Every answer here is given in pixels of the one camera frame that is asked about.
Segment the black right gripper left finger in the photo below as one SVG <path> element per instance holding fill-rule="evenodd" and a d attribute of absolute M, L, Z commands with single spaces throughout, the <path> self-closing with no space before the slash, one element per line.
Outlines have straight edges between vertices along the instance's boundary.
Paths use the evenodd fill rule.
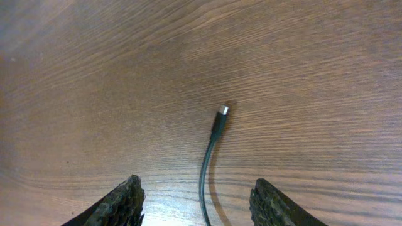
<path fill-rule="evenodd" d="M 63 226 L 141 226 L 144 200 L 141 178 L 131 175 Z"/>

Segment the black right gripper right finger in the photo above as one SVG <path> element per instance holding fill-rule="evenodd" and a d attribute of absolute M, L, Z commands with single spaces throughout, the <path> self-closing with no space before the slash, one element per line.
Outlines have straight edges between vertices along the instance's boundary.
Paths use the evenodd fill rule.
<path fill-rule="evenodd" d="M 254 226 L 327 226 L 264 178 L 256 180 L 249 203 Z"/>

